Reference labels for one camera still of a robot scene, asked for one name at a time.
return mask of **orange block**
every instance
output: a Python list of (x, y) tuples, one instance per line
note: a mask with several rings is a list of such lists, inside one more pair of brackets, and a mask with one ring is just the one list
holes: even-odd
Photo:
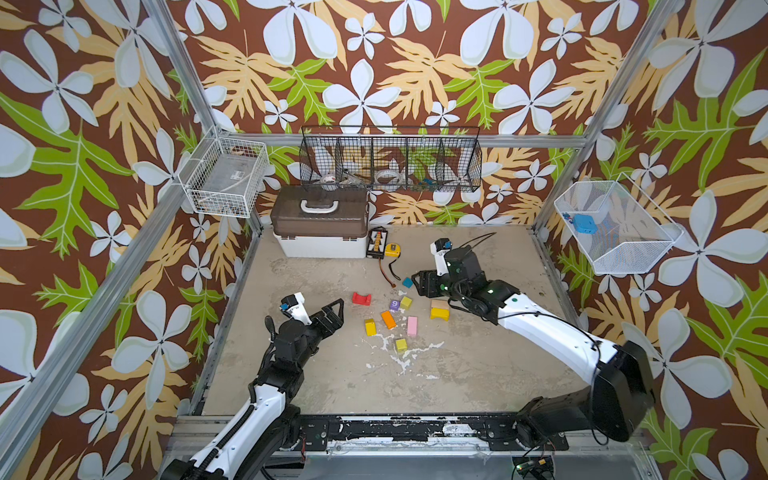
[(390, 330), (397, 326), (397, 323), (395, 323), (395, 319), (392, 318), (390, 312), (382, 312), (382, 319), (384, 320), (386, 327)]

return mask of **wire basket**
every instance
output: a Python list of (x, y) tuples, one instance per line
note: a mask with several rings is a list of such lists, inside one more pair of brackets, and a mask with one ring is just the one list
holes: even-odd
[[(594, 273), (647, 273), (680, 239), (683, 228), (629, 180), (667, 220), (660, 225), (619, 180), (574, 182), (555, 202), (566, 227), (592, 264)], [(571, 222), (578, 214), (594, 221), (594, 232), (577, 231)]]
[(266, 145), (220, 137), (201, 141), (190, 158), (198, 164), (184, 191), (199, 214), (248, 218), (269, 159)]
[(399, 128), (405, 133), (327, 133), (333, 127), (304, 127), (299, 152), (302, 185), (463, 192), (480, 187), (477, 134), (448, 135), (445, 129), (429, 134), (423, 127), (414, 127), (410, 134), (409, 127)]

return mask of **black wire basket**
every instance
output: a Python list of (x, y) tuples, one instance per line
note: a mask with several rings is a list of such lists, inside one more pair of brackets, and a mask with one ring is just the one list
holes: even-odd
[(381, 128), (392, 133), (344, 134), (337, 126), (302, 127), (301, 184), (325, 190), (472, 192), (480, 188), (479, 128), (452, 129), (454, 134), (437, 127)]

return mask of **storage box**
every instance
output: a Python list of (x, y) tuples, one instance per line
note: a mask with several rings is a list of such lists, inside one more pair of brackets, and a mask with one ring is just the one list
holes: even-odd
[(365, 258), (367, 192), (285, 186), (270, 215), (286, 257)]

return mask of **white wire basket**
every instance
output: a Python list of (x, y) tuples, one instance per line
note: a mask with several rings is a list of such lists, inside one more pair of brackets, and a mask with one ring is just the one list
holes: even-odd
[(269, 158), (266, 145), (228, 137), (201, 141), (192, 161), (198, 164), (184, 191), (199, 214), (250, 217)]
[[(592, 264), (596, 275), (647, 273), (683, 235), (683, 228), (662, 210), (628, 177), (641, 197), (652, 204), (657, 217), (667, 221), (661, 225), (637, 201), (619, 180), (587, 180), (574, 182), (555, 202), (581, 251)], [(576, 230), (569, 217), (588, 215), (596, 226), (594, 233)]]

